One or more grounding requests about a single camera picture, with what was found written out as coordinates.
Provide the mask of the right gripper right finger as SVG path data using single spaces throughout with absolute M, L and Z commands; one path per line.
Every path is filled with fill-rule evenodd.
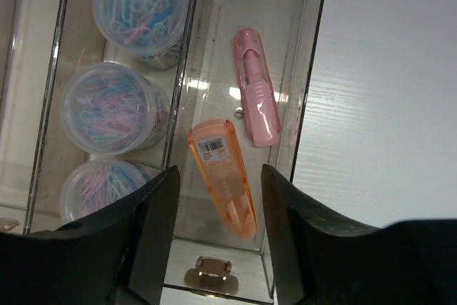
M 263 211 L 280 304 L 454 304 L 456 221 L 379 229 L 261 171 Z

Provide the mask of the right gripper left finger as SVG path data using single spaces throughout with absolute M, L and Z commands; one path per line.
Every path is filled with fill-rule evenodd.
M 158 304 L 179 202 L 172 166 L 128 196 L 53 231 L 1 234 L 3 304 Z

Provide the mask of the clear jar of paper clips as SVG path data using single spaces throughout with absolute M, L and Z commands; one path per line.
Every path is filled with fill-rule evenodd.
M 75 74 L 61 96 L 68 138 L 95 155 L 118 156 L 147 149 L 165 135 L 170 101 L 138 72 L 103 62 Z

